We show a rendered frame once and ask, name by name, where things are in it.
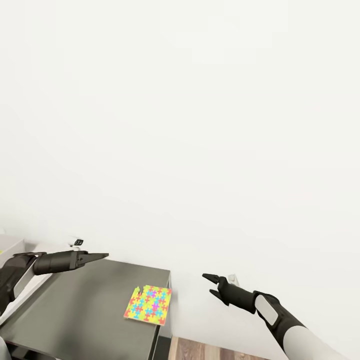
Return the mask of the jigsaw puzzle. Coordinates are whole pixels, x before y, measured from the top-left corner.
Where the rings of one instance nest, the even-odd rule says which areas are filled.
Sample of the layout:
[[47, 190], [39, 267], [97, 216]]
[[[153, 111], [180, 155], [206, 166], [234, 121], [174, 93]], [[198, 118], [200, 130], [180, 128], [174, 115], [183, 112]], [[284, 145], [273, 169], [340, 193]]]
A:
[[139, 286], [134, 290], [128, 304], [125, 318], [165, 326], [172, 290], [151, 285]]

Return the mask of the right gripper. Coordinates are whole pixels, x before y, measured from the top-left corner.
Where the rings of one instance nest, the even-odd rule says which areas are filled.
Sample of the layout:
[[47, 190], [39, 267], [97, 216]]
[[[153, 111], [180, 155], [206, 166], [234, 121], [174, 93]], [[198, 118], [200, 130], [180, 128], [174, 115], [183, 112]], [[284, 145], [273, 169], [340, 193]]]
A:
[[202, 274], [202, 277], [205, 277], [209, 281], [218, 284], [218, 291], [210, 289], [209, 292], [221, 300], [226, 306], [230, 304], [235, 305], [241, 308], [241, 296], [244, 291], [243, 288], [228, 283], [228, 280], [225, 276], [218, 276], [216, 274]]

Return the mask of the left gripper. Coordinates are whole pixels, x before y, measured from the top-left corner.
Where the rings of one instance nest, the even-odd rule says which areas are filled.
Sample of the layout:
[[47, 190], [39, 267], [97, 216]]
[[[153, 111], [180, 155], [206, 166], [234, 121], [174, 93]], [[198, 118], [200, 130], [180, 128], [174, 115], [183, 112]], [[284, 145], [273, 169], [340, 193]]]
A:
[[77, 269], [79, 266], [84, 265], [84, 263], [104, 259], [108, 256], [108, 252], [97, 254], [89, 254], [88, 251], [82, 250], [67, 250], [62, 252], [56, 252], [53, 254], [50, 260], [50, 272], [60, 273], [65, 271], [72, 271]]

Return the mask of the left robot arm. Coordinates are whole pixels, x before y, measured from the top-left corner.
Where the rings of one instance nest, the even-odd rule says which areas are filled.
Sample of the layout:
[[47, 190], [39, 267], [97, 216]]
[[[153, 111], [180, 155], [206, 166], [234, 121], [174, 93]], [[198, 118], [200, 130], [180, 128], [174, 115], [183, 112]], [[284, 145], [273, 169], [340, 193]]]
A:
[[84, 240], [69, 235], [65, 243], [66, 251], [47, 253], [22, 252], [14, 254], [0, 268], [0, 317], [30, 282], [34, 276], [60, 273], [77, 269], [84, 263], [104, 259], [109, 253], [91, 253], [82, 251], [80, 247]]

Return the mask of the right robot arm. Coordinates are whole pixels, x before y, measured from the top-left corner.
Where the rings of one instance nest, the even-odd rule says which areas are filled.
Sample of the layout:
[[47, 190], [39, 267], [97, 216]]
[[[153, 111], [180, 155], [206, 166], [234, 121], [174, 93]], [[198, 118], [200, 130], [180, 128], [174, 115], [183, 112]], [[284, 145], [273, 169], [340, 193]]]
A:
[[272, 294], [241, 288], [235, 273], [228, 280], [208, 273], [202, 277], [218, 284], [218, 291], [209, 292], [226, 306], [232, 304], [253, 315], [258, 311], [289, 360], [351, 360], [312, 333]]

